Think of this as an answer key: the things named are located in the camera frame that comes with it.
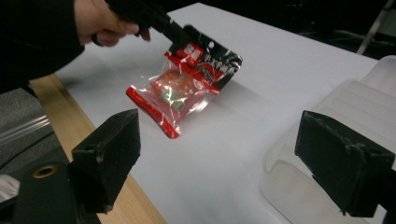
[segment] translucent plastic bin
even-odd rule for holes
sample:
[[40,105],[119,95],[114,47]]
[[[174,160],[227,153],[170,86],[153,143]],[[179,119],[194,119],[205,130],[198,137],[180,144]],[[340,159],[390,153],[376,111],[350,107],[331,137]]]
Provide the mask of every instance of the translucent plastic bin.
[[[310,111],[337,119],[396,152],[396,56],[381,59],[361,80],[345,81]],[[380,205],[373,218],[341,213],[294,154],[299,124],[298,120],[263,157],[264,197],[293,224],[382,223],[386,210]]]

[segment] person's hand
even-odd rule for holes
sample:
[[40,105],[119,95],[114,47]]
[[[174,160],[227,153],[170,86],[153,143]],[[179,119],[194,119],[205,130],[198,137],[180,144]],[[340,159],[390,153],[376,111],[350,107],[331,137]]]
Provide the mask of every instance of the person's hand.
[[[81,45],[92,42],[92,36],[103,46],[115,46],[120,38],[139,33],[139,26],[132,21],[122,20],[110,10],[105,0],[75,0],[75,20]],[[150,40],[149,30],[140,32],[140,36]]]

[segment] person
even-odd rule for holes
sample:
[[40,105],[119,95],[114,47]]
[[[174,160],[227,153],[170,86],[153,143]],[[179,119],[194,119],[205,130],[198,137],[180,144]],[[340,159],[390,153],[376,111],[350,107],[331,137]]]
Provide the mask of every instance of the person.
[[105,0],[1,0],[0,93],[50,75],[92,42],[115,46],[126,35],[150,41],[149,29],[114,13]]

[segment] red and black package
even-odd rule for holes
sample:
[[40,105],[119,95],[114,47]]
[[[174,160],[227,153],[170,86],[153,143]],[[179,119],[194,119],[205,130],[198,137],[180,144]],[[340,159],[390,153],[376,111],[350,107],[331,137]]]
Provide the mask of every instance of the red and black package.
[[180,136],[183,118],[202,111],[242,65],[241,56],[191,25],[183,30],[192,41],[183,49],[171,46],[161,74],[126,91],[170,138]]

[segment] white table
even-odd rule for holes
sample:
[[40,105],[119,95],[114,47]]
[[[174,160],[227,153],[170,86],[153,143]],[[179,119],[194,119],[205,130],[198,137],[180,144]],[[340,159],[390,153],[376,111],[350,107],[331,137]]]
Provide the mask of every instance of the white table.
[[[203,4],[169,15],[244,61],[200,114],[181,123],[177,139],[139,109],[142,154],[131,174],[168,223],[289,223],[261,194],[264,152],[304,109],[377,61]],[[112,49],[90,44],[57,72],[96,127],[136,108],[129,85],[161,73],[171,43],[155,30],[151,37],[125,37]]]

